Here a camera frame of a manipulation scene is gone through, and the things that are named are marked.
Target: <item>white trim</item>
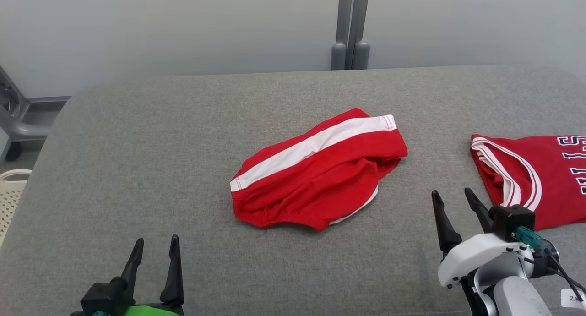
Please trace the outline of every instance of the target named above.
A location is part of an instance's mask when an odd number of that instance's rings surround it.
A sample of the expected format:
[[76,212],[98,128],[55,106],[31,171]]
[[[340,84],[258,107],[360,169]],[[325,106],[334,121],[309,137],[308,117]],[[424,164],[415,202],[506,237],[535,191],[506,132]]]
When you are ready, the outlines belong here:
[[306,158],[353,136],[376,132],[392,131],[397,126],[392,115],[372,118],[352,118],[331,126],[309,138],[265,159],[230,181],[230,191],[239,191],[252,183],[294,166]]
[[531,190],[531,195],[529,196],[529,199],[523,205],[523,207],[534,211],[538,207],[539,202],[542,199],[542,181],[540,180],[539,176],[535,172],[535,169],[533,168],[533,166],[531,166],[531,164],[529,164],[529,162],[527,162],[525,159],[523,159],[523,157],[517,155],[516,153],[513,153],[511,150],[509,150],[505,147],[502,147],[501,145],[498,145],[492,141],[487,140],[486,138],[475,138],[472,141],[473,146],[475,144],[480,144],[480,145],[484,146],[486,143],[492,145],[493,147],[496,147],[497,149],[501,150],[503,153],[506,153],[507,155],[516,158],[527,169],[527,172],[529,172],[529,176],[531,179],[532,190]]
[[514,202],[513,204],[511,204],[512,201],[517,201],[517,204],[520,203],[521,195],[518,192],[521,191],[521,188],[519,187],[517,182],[513,180],[509,172],[507,172],[507,170],[503,167],[500,161],[496,159],[494,154],[492,154],[492,151],[490,151],[484,146],[481,148],[482,151],[478,151],[479,156],[481,155],[481,157],[478,157],[478,160],[492,168],[494,172],[496,172],[503,178],[503,203],[501,204],[501,206],[514,205]]
[[353,216],[354,214],[356,214],[356,212],[360,211],[360,209],[362,209],[364,206],[368,205],[374,199],[374,197],[376,196],[377,193],[379,193],[379,185],[376,185],[376,188],[374,189],[374,192],[372,193],[372,196],[370,198],[368,198],[368,201],[366,201],[366,203],[364,203],[364,205],[358,207],[349,216],[344,216],[343,218],[339,218],[338,220],[335,220],[335,221],[330,222],[330,224],[336,224],[336,223],[342,222],[343,220],[346,220],[350,216]]

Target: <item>gray couch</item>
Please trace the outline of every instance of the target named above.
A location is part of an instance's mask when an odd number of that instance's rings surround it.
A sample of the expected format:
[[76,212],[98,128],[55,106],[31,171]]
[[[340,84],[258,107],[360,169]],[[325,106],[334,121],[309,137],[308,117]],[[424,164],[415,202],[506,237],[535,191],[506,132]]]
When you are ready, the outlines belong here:
[[[318,233],[234,217],[228,183],[256,151],[353,107],[393,114],[409,149],[352,218]],[[89,89],[57,118],[0,250],[0,315],[68,315],[119,275],[138,237],[138,303],[165,285],[180,236],[187,315],[460,316],[442,288],[431,191],[464,239],[489,203],[472,133],[586,132],[586,86],[559,70],[467,66],[168,76]],[[586,283],[586,224],[546,230]],[[562,278],[533,281],[556,315]]]

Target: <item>red jersey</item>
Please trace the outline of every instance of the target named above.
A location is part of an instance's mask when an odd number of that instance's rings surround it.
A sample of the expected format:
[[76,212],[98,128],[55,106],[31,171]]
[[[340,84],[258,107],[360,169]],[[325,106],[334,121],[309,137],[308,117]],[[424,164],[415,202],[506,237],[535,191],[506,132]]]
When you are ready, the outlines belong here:
[[473,135],[471,153],[495,205],[522,205],[535,229],[586,221],[586,136]]

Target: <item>red shorts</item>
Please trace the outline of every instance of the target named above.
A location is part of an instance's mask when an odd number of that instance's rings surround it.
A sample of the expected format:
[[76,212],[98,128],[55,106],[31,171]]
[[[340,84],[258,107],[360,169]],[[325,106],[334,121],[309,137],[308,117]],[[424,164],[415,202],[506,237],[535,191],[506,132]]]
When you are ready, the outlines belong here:
[[230,181],[234,214],[260,228],[322,231],[372,201],[379,179],[406,155],[392,115],[354,108],[247,159]]

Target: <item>black cable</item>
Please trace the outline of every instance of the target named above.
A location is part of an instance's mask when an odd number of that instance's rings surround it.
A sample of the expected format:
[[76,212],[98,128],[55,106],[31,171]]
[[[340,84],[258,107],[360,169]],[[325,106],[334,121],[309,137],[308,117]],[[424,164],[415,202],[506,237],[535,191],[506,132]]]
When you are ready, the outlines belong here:
[[[533,260],[531,260],[530,258],[523,258],[523,261],[525,262],[529,262],[531,264],[535,264],[535,262]],[[561,272],[558,272],[557,270],[555,270],[554,268],[551,267],[546,267],[546,269],[548,269],[550,272],[553,272],[554,274],[556,274],[557,276],[563,277],[564,275]],[[577,281],[573,280],[572,278],[568,277],[567,279],[569,279],[574,285],[576,285],[579,289],[582,290],[582,292],[586,293],[586,288],[578,283]]]
[[555,266],[557,266],[557,268],[559,269],[559,271],[561,272],[562,276],[565,278],[565,280],[568,282],[568,284],[570,285],[570,288],[572,289],[572,291],[574,291],[574,294],[576,294],[576,298],[578,299],[579,302],[584,302],[584,299],[582,299],[582,295],[580,295],[580,293],[578,293],[578,289],[576,289],[576,286],[573,283],[573,280],[568,276],[568,274],[565,272],[564,268],[561,266],[561,264],[559,264],[559,262],[555,259],[555,257],[553,256],[553,254],[551,253],[551,251],[549,251],[549,249],[545,249],[544,252],[548,255],[548,257],[550,257],[550,259],[555,263]]
[[[551,267],[547,267],[548,270],[550,272],[553,272],[554,274],[556,274],[557,276],[563,277],[564,275],[561,274],[561,272],[558,272],[557,270],[555,270],[554,268]],[[586,288],[584,286],[582,286],[582,284],[578,283],[577,281],[573,280],[570,278],[570,280],[572,281],[572,283],[574,283],[574,285],[576,285],[579,289],[582,290],[582,292],[586,293]]]

